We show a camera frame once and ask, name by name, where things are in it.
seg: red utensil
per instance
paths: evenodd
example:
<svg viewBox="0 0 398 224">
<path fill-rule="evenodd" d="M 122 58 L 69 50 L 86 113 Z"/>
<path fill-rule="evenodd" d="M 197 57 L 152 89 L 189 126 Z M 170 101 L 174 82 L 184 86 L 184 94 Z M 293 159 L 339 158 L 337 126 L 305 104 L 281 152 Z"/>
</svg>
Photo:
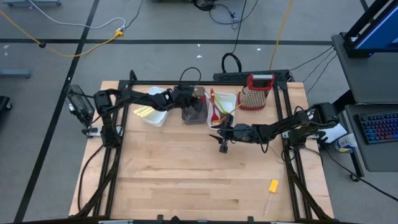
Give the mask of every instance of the red utensil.
<svg viewBox="0 0 398 224">
<path fill-rule="evenodd" d="M 210 90 L 210 97 L 211 97 L 211 100 L 214 102 L 214 90 L 213 89 Z M 216 109 L 215 109 L 214 105 L 213 105 L 213 115 L 211 116 L 211 123 L 214 125 L 217 125 L 220 123 L 220 119 L 216 114 Z"/>
</svg>

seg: gray carpet floor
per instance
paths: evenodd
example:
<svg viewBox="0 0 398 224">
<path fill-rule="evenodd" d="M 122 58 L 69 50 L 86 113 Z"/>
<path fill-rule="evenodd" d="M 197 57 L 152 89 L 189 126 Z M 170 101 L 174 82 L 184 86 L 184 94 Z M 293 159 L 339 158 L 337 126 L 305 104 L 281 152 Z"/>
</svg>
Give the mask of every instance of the gray carpet floor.
<svg viewBox="0 0 398 224">
<path fill-rule="evenodd" d="M 59 21 L 85 23 L 94 2 L 63 0 L 61 7 L 42 5 L 42 9 Z M 244 1 L 219 2 L 228 5 L 240 17 Z M 140 0 L 100 0 L 92 24 L 98 26 L 114 17 L 123 17 L 129 22 L 139 3 Z M 254 3 L 249 0 L 247 9 Z M 244 21 L 239 39 L 276 40 L 288 4 L 288 0 L 260 0 L 252 15 Z M 36 38 L 78 40 L 83 33 L 82 27 L 55 24 L 34 8 L 9 8 L 0 4 L 0 10 Z M 329 47 L 330 37 L 347 31 L 363 12 L 359 0 L 295 1 L 282 35 L 282 40 L 290 42 L 279 46 L 272 68 L 294 68 L 323 52 Z M 212 15 L 225 22 L 231 19 L 221 7 L 212 11 Z M 23 42 L 26 36 L 3 17 L 0 17 L 0 26 L 3 30 L 0 32 L 0 68 L 32 71 L 30 79 L 0 79 L 0 95 L 10 96 L 14 106 L 2 119 L 0 131 L 0 223 L 7 223 L 13 222 L 16 215 L 72 59 L 59 57 L 37 44 Z M 115 21 L 103 29 L 90 29 L 87 39 L 108 39 L 119 26 L 120 22 Z M 236 34 L 231 26 L 215 24 L 207 12 L 201 12 L 183 0 L 144 1 L 138 18 L 120 38 L 137 42 L 105 45 L 81 57 L 72 83 L 79 84 L 90 95 L 104 80 L 127 79 L 130 69 L 140 80 L 178 80 L 182 70 L 191 66 L 201 70 L 202 80 L 212 80 L 214 73 L 221 72 L 221 58 L 233 49 L 233 44 L 211 41 L 180 44 L 178 40 L 234 40 Z M 48 45 L 74 54 L 77 43 Z M 92 46 L 94 44 L 85 44 L 83 51 Z M 272 44 L 249 42 L 238 45 L 235 54 L 241 59 L 243 70 L 268 70 L 273 48 Z M 295 80 L 302 82 L 322 59 L 295 70 Z M 315 83 L 326 62 L 305 82 L 307 90 Z M 229 59 L 226 68 L 230 72 L 236 70 Z M 308 94 L 308 102 L 333 102 L 346 90 L 348 84 L 336 58 Z M 86 144 L 81 128 L 64 105 L 24 221 L 67 217 Z M 347 222 L 397 223 L 398 204 L 367 185 L 352 182 L 327 154 L 322 156 L 336 218 Z M 353 169 L 349 155 L 333 153 L 332 156 Z M 365 171 L 365 175 L 368 181 L 397 196 L 398 174 Z"/>
</svg>

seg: computer keyboard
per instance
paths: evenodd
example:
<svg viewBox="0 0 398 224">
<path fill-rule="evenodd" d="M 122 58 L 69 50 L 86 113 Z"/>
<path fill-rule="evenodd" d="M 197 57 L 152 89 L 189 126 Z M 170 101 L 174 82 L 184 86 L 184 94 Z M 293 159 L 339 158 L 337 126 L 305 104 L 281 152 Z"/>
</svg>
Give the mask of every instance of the computer keyboard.
<svg viewBox="0 0 398 224">
<path fill-rule="evenodd" d="M 366 144 L 398 141 L 398 113 L 357 114 Z"/>
<path fill-rule="evenodd" d="M 270 71 L 255 71 L 255 72 L 234 72 L 234 73 L 216 73 L 213 75 L 214 81 L 228 81 L 228 82 L 245 82 L 248 76 L 253 75 L 275 75 L 276 81 L 290 82 L 292 76 L 288 70 L 270 70 Z"/>
</svg>

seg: computer monitor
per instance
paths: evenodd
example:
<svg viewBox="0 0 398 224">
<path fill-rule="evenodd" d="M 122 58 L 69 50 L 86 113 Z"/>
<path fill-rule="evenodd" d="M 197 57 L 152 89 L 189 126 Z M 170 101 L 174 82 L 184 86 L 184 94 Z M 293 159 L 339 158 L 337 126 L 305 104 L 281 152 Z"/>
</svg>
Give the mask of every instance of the computer monitor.
<svg viewBox="0 0 398 224">
<path fill-rule="evenodd" d="M 343 34 L 351 58 L 375 52 L 398 52 L 398 0 L 376 0 L 355 25 Z"/>
</svg>

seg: black floor stripe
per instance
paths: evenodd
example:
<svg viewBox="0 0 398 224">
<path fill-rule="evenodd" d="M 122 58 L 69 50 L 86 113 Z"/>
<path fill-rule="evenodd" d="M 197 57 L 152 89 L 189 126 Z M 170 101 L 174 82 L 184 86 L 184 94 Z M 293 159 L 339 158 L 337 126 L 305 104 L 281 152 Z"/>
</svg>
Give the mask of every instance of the black floor stripe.
<svg viewBox="0 0 398 224">
<path fill-rule="evenodd" d="M 48 44 L 79 44 L 80 39 L 38 39 Z M 107 40 L 88 39 L 84 44 L 100 44 Z M 35 44 L 30 39 L 0 39 L 5 44 Z M 235 40 L 114 40 L 111 44 L 235 44 Z M 276 40 L 239 40 L 241 45 L 275 45 Z M 327 40 L 280 40 L 279 45 L 331 46 Z"/>
<path fill-rule="evenodd" d="M 363 10 L 367 11 L 369 9 L 369 6 L 368 6 L 366 0 L 359 0 L 359 1 L 361 2 Z"/>
<path fill-rule="evenodd" d="M 93 22 L 93 18 L 94 18 L 96 9 L 98 7 L 99 1 L 100 0 L 94 0 L 93 6 L 91 7 L 90 15 L 88 16 L 87 22 L 86 22 L 86 25 L 88 25 L 88 26 L 90 26 L 91 23 Z M 78 44 L 78 47 L 76 49 L 76 54 L 80 54 L 81 53 L 81 51 L 83 49 L 83 46 L 84 46 L 84 41 L 86 40 L 87 35 L 88 35 L 88 31 L 89 31 L 89 28 L 85 28 L 84 29 L 84 31 L 83 31 L 83 33 L 81 35 L 80 43 Z M 43 141 L 42 147 L 40 148 L 40 152 L 39 152 L 39 155 L 37 157 L 35 166 L 33 168 L 32 174 L 30 175 L 30 179 L 29 179 L 29 181 L 27 183 L 24 196 L 22 197 L 21 203 L 19 204 L 19 208 L 18 208 L 17 214 L 15 216 L 14 223 L 22 222 L 24 217 L 25 217 L 26 210 L 27 210 L 27 207 L 28 207 L 29 202 L 30 202 L 30 198 L 32 197 L 33 191 L 34 191 L 36 183 L 37 183 L 37 179 L 39 178 L 40 171 L 41 171 L 43 163 L 44 163 L 44 159 L 45 159 L 45 157 L 47 155 L 47 151 L 49 150 L 49 146 L 50 146 L 51 139 L 52 139 L 52 136 L 53 136 L 54 131 L 55 131 L 55 127 L 56 127 L 56 125 L 58 123 L 58 119 L 59 119 L 59 117 L 61 115 L 62 106 L 63 106 L 65 98 L 66 98 L 66 94 L 64 92 L 64 89 L 71 82 L 71 80 L 73 78 L 73 75 L 75 73 L 78 61 L 79 61 L 79 57 L 75 57 L 75 58 L 73 58 L 72 63 L 70 65 L 70 68 L 69 68 L 69 71 L 68 71 L 68 75 L 67 75 L 67 77 L 65 79 L 65 82 L 63 84 L 62 92 L 60 94 L 60 97 L 58 99 L 57 105 L 55 107 L 54 114 L 53 114 L 53 116 L 51 118 L 49 128 L 48 128 L 47 132 L 45 133 L 45 137 L 44 137 L 44 141 Z"/>
</svg>

